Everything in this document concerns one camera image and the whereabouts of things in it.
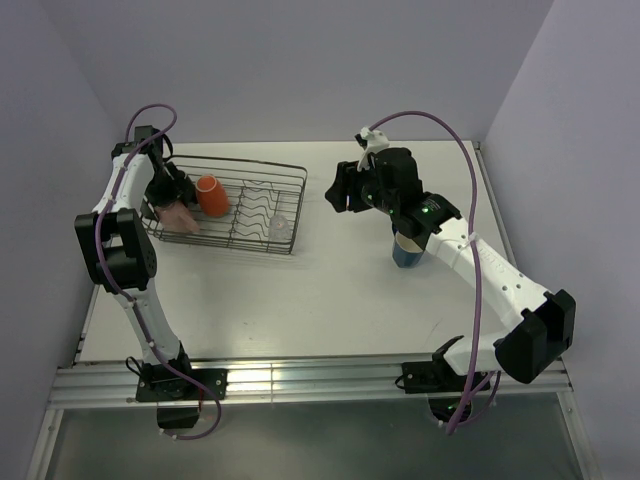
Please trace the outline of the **pink mug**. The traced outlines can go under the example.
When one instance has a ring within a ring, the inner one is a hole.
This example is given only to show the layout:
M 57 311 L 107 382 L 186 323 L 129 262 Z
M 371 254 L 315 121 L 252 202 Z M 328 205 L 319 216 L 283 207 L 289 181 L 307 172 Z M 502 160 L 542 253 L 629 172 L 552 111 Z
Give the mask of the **pink mug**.
M 164 207 L 156 207 L 155 213 L 165 230 L 184 234 L 194 234 L 200 231 L 191 212 L 181 201 L 175 201 Z

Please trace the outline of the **orange mug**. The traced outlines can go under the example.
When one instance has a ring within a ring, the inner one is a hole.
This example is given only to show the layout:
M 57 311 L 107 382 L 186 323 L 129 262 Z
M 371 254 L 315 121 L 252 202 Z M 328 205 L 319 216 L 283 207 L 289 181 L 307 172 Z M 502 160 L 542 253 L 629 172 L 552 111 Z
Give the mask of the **orange mug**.
M 230 209 L 225 188 L 211 175 L 201 176 L 195 184 L 198 204 L 204 214 L 210 217 L 222 217 Z

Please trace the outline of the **clear glass cup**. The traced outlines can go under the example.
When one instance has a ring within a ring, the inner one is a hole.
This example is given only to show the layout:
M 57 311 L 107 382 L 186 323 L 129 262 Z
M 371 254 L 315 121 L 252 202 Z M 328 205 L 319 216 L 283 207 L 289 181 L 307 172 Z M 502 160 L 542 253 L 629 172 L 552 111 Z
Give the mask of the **clear glass cup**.
M 288 242 L 291 238 L 291 226 L 287 218 L 281 214 L 272 216 L 268 229 L 271 242 Z

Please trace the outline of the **dark wire dish rack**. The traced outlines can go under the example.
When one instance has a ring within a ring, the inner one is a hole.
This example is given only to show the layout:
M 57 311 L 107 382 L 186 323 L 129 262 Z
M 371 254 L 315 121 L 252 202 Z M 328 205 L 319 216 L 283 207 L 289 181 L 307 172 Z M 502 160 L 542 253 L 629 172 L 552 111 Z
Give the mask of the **dark wire dish rack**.
M 230 202 L 228 213 L 209 217 L 198 205 L 189 210 L 200 227 L 194 234 L 165 230 L 149 205 L 142 223 L 149 235 L 166 242 L 289 255 L 302 210 L 308 171 L 298 165 L 239 158 L 173 155 L 169 158 L 192 181 L 211 175 L 221 181 Z M 288 242 L 271 242 L 272 216 L 281 214 L 291 226 Z

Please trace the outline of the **blue mug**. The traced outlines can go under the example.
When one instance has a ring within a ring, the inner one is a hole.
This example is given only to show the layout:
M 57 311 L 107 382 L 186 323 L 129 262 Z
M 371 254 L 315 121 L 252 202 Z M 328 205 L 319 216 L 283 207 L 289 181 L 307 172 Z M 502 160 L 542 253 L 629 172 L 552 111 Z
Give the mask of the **blue mug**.
M 392 259 L 399 268 L 413 268 L 421 260 L 424 248 L 399 230 L 394 231 Z

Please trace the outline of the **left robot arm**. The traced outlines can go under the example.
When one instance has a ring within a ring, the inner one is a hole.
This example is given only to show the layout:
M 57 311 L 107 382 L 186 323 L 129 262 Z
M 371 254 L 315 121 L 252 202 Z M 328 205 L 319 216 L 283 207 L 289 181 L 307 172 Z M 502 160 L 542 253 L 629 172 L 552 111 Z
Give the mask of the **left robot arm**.
M 74 229 L 91 280 L 114 296 L 140 343 L 142 360 L 132 368 L 140 387 L 183 399 L 195 375 L 161 307 L 157 256 L 142 223 L 149 217 L 176 231 L 194 224 L 188 207 L 196 201 L 195 187 L 165 159 L 172 149 L 159 129 L 136 127 L 132 140 L 112 150 L 106 190 L 90 213 L 76 217 Z

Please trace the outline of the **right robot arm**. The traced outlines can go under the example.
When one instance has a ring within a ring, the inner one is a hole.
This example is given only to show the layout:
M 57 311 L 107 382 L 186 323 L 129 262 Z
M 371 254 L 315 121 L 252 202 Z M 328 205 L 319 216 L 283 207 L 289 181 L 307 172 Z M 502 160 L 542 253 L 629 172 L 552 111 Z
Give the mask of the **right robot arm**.
M 566 290 L 551 292 L 532 281 L 471 231 L 444 196 L 424 190 L 406 148 L 386 148 L 356 161 L 340 162 L 326 200 L 338 213 L 376 209 L 395 229 L 397 266 L 417 264 L 423 253 L 439 259 L 472 286 L 481 304 L 496 313 L 500 332 L 458 336 L 436 353 L 435 383 L 452 390 L 469 371 L 502 371 L 529 384 L 572 344 L 576 301 Z

